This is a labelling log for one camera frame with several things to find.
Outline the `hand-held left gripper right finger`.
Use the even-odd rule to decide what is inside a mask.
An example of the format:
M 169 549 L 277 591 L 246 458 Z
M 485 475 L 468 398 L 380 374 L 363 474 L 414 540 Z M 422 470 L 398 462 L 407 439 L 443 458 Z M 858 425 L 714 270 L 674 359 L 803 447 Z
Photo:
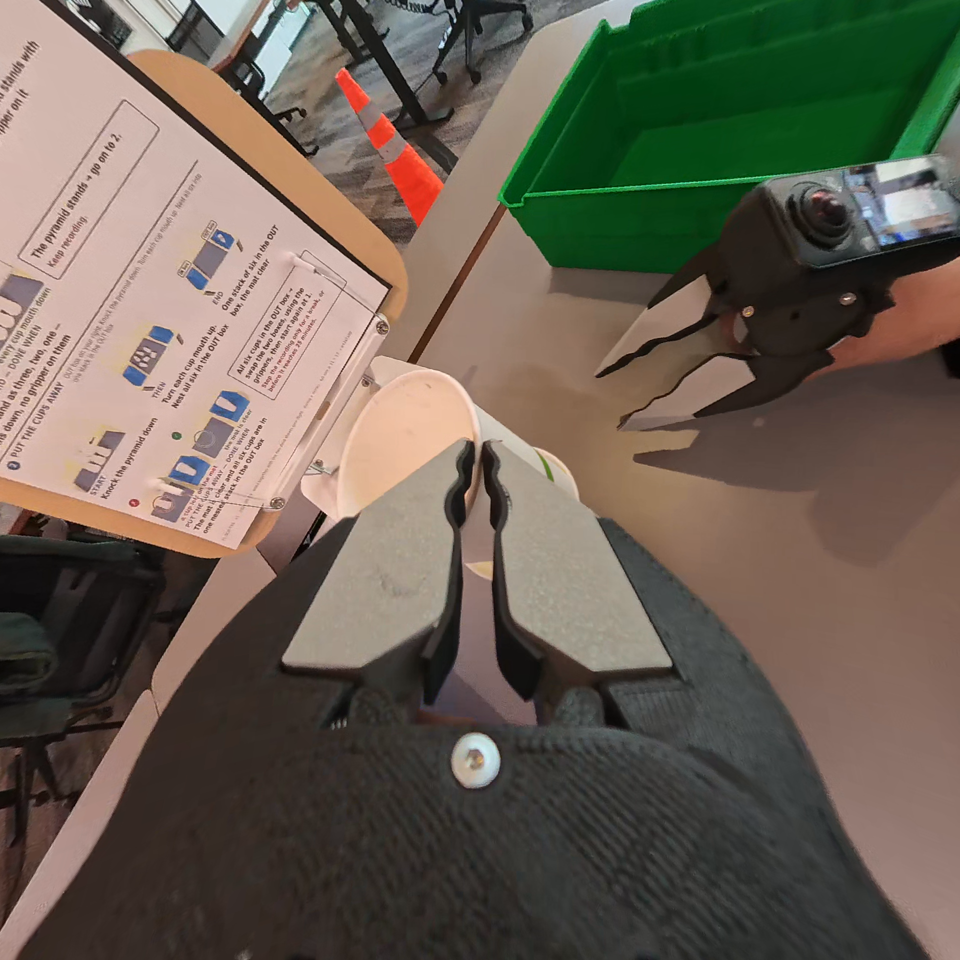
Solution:
M 668 675 L 665 642 L 597 515 L 502 441 L 482 449 L 496 658 L 526 702 Z

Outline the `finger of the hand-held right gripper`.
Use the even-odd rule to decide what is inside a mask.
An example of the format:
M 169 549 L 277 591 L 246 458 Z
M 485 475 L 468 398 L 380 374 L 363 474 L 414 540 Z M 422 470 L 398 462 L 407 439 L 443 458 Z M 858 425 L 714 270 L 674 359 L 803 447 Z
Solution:
M 828 350 L 797 356 L 717 354 L 646 406 L 625 414 L 619 431 L 659 429 L 762 406 L 834 364 Z
M 705 247 L 654 294 L 596 369 L 605 378 L 657 346 L 703 330 L 727 311 L 727 274 L 718 247 Z

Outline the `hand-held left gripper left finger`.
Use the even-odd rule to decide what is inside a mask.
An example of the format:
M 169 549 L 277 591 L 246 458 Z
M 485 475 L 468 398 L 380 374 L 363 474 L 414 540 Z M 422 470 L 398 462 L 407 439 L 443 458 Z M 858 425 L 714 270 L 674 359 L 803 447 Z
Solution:
M 459 650 L 475 457 L 460 438 L 349 520 L 282 655 L 286 671 L 436 702 Z

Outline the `white paper cup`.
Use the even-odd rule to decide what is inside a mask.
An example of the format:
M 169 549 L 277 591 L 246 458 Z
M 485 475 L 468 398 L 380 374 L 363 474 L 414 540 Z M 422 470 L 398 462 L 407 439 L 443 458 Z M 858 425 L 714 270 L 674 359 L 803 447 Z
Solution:
M 491 528 L 484 444 L 511 453 L 558 498 L 580 504 L 570 472 L 487 414 L 437 370 L 412 368 L 381 386 L 347 434 L 337 473 L 341 518 L 375 554 L 371 577 L 394 596 L 450 577 L 461 530 Z

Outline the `green plastic bin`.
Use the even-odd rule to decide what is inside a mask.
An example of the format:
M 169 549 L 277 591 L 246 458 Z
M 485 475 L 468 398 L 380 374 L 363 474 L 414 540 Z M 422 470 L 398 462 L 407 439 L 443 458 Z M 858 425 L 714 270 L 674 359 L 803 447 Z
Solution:
M 957 1 L 663 1 L 602 21 L 500 193 L 557 268 L 673 274 L 755 185 L 934 151 Z

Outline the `person's right hand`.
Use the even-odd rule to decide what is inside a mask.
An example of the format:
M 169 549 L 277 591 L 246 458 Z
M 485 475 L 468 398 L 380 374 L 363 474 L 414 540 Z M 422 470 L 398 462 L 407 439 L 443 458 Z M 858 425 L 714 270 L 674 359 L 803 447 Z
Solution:
M 827 374 L 876 366 L 934 351 L 959 337 L 959 260 L 894 282 L 894 305 L 878 313 L 863 337 L 830 349 Z

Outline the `orange traffic cone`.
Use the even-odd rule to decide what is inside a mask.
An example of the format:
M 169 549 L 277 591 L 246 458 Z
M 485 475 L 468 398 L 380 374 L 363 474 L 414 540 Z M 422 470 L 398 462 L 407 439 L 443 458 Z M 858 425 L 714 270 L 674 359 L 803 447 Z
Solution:
M 443 182 L 347 68 L 342 67 L 335 80 L 372 148 L 378 153 L 415 225 L 420 227 L 439 198 Z

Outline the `dark green chair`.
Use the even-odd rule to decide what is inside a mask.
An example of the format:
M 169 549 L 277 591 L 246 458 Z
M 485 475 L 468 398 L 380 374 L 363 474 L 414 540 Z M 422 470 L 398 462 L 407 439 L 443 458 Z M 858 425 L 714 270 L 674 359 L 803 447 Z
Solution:
M 107 716 L 166 579 L 128 541 L 1 538 L 2 747 Z

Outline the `printed instruction sheet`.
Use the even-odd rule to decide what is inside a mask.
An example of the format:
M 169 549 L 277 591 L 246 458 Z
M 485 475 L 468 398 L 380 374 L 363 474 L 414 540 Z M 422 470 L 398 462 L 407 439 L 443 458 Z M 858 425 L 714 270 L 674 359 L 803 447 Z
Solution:
M 2 2 L 2 479 L 241 544 L 391 284 L 59 2 Z

